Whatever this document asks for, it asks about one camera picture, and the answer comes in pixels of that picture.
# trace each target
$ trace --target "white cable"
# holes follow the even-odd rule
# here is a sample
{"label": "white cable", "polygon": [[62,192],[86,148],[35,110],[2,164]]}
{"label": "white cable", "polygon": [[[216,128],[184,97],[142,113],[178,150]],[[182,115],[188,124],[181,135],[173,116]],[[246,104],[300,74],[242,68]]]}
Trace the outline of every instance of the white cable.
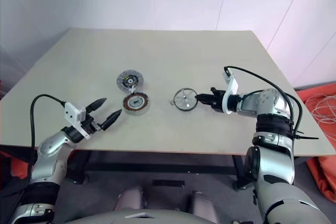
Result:
{"label": "white cable", "polygon": [[[315,94],[308,98],[305,104],[308,108],[314,108],[311,114],[319,125],[335,124],[336,127],[336,95]],[[336,134],[324,133],[329,139],[336,141]]]}

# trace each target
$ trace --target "black metal frame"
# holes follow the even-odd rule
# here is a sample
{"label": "black metal frame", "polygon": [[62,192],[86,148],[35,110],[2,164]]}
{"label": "black metal frame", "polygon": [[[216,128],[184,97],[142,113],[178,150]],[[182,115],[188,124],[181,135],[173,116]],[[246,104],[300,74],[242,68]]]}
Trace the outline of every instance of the black metal frame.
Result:
{"label": "black metal frame", "polygon": [[[11,156],[28,161],[29,147],[1,145],[1,151]],[[170,164],[132,164],[132,163],[102,163],[90,162],[92,151],[76,150],[68,160],[66,178],[74,184],[83,184],[85,171],[114,171],[114,172],[153,172],[153,173],[194,173],[194,174],[225,174],[236,175],[233,183],[235,190],[245,190],[252,181],[244,176],[244,162],[240,155],[232,155],[234,166],[209,165],[170,165]],[[295,165],[301,164],[311,157],[296,157]]]}

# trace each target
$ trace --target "red cloth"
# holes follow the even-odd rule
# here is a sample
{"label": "red cloth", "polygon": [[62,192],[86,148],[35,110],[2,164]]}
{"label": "red cloth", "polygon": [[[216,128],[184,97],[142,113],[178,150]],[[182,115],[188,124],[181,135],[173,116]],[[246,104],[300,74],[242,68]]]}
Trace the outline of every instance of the red cloth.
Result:
{"label": "red cloth", "polygon": [[[310,97],[316,95],[316,99],[307,104],[307,108],[311,112],[315,108],[316,104],[324,98],[324,96],[321,95],[319,97],[317,94],[336,95],[336,82],[312,89],[298,91],[298,94],[303,102],[306,102]],[[336,124],[320,123],[319,126],[325,133],[329,132],[336,134]],[[330,139],[327,135],[326,137],[329,139],[330,143],[336,150],[336,141]],[[307,161],[307,165],[323,195],[327,199],[336,203],[336,155],[314,157]]]}

